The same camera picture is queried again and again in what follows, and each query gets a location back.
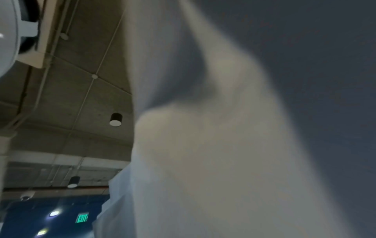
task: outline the green exit sign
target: green exit sign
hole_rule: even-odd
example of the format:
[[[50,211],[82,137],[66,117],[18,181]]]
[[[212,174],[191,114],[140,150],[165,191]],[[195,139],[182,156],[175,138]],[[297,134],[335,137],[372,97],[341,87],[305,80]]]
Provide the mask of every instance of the green exit sign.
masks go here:
[[[88,217],[89,213],[80,213],[77,216],[76,223],[87,222]]]

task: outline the blue wall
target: blue wall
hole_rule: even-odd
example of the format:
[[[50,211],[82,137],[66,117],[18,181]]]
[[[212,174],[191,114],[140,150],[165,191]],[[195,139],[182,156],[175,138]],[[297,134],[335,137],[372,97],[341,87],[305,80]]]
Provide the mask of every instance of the blue wall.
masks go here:
[[[101,212],[101,205],[108,195],[78,196],[65,198],[31,199],[14,203],[9,209],[0,238],[32,238],[38,231],[47,228],[43,238],[93,238],[92,222]],[[1,203],[4,209],[9,201]],[[62,213],[49,217],[59,208]],[[87,222],[75,223],[79,213],[89,212]]]

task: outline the security camera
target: security camera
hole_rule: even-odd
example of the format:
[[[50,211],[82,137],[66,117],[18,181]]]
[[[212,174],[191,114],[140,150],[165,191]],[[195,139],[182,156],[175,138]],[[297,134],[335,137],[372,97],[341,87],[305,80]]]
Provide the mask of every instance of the security camera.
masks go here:
[[[37,0],[0,1],[0,77],[36,44],[39,17]]]
[[[29,191],[26,191],[24,193],[21,194],[21,201],[27,201],[29,200],[30,198],[32,198],[35,194],[35,191],[32,191],[32,190],[29,190]]]

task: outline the ceiling light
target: ceiling light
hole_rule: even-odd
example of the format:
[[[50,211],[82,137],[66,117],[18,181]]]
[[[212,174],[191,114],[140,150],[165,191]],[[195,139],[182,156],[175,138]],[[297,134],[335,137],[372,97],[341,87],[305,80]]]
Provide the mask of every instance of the ceiling light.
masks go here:
[[[79,176],[73,176],[69,180],[68,183],[68,188],[73,189],[78,186],[78,183],[80,182],[80,177]]]
[[[38,234],[36,234],[36,236],[42,236],[42,235],[44,235],[44,234],[46,234],[47,233],[47,230],[46,229],[43,229],[43,230],[40,230],[39,232],[38,232]]]
[[[110,125],[113,127],[121,126],[123,116],[120,113],[113,113],[110,119]]]
[[[50,213],[49,216],[57,216],[59,214],[60,214],[60,211],[53,211],[53,212]]]

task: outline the concrete ceiling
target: concrete ceiling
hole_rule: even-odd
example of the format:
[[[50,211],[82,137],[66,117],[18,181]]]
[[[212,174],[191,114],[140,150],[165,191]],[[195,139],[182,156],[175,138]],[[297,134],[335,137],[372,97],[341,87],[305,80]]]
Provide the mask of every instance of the concrete ceiling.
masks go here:
[[[124,56],[125,14],[121,0],[71,2],[63,27],[69,38],[59,40],[39,107],[18,129],[12,151],[130,161],[134,126]],[[16,62],[0,80],[2,124],[16,115],[27,69],[27,65]],[[43,71],[33,69],[23,111],[33,106]],[[114,112],[123,116],[120,127],[109,125]],[[23,156],[25,163],[9,165],[5,187],[66,184],[63,175],[68,165],[36,165],[33,156]],[[118,170],[82,168],[80,173],[88,179],[80,185],[106,185]],[[38,171],[40,181],[35,182]],[[49,184],[51,178],[46,174],[51,171],[56,173],[56,180]]]

